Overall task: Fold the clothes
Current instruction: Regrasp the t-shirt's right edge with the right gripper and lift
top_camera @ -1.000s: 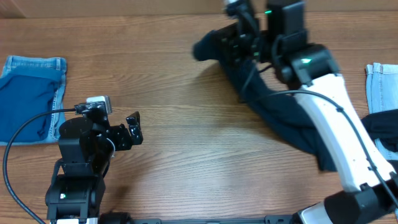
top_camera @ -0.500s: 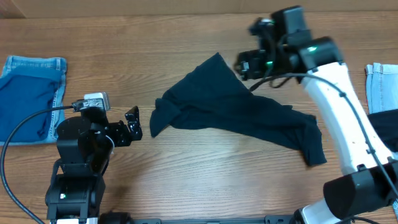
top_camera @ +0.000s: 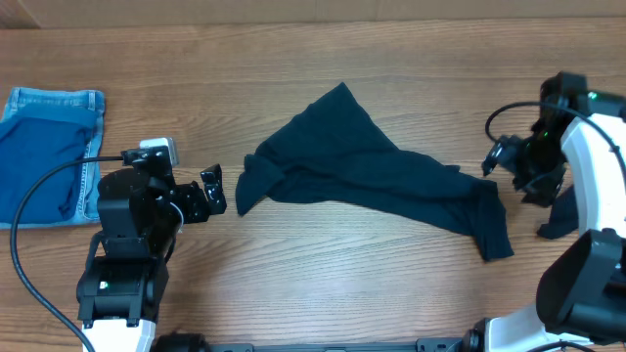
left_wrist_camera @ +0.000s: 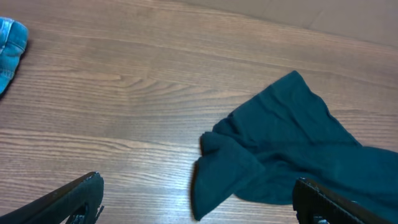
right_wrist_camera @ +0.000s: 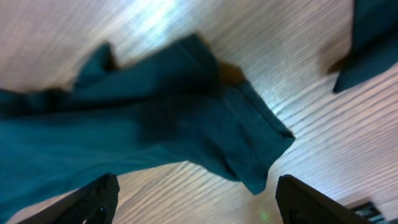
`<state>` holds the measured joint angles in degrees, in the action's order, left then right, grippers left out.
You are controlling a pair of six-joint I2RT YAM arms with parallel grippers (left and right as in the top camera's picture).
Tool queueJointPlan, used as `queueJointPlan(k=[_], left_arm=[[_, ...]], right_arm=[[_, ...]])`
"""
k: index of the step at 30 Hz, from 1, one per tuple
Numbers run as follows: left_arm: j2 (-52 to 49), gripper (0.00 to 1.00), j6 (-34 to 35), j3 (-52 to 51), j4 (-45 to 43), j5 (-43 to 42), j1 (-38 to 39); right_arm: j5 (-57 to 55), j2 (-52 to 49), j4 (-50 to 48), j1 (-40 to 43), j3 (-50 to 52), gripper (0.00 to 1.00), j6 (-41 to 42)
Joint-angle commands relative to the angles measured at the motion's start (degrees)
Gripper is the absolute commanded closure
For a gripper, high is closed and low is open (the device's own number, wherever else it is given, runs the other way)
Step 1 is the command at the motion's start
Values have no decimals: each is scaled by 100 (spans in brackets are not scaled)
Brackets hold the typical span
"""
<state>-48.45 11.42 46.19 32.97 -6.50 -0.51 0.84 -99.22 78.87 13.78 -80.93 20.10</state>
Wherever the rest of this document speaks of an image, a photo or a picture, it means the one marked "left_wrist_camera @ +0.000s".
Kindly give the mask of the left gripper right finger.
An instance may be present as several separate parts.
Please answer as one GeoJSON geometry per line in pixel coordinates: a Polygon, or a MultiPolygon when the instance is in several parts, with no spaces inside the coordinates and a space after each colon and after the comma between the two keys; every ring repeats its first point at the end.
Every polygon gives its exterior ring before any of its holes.
{"type": "Polygon", "coordinates": [[[312,179],[296,180],[292,204],[300,224],[391,224],[312,179]]]}

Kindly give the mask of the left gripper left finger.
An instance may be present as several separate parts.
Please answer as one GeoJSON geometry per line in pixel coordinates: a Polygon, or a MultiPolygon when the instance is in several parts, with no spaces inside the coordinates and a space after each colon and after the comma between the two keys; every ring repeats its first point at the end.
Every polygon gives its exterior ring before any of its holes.
{"type": "Polygon", "coordinates": [[[104,180],[89,172],[23,207],[1,216],[8,224],[95,224],[104,209],[104,180]]]}

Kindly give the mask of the dark navy t-shirt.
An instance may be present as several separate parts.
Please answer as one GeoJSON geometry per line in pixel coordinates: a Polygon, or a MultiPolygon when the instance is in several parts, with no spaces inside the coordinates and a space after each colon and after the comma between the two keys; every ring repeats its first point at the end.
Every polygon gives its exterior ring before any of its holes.
{"type": "Polygon", "coordinates": [[[397,153],[360,144],[298,72],[269,85],[201,136],[192,210],[200,220],[230,195],[292,203],[305,177],[397,222],[397,153]]]}

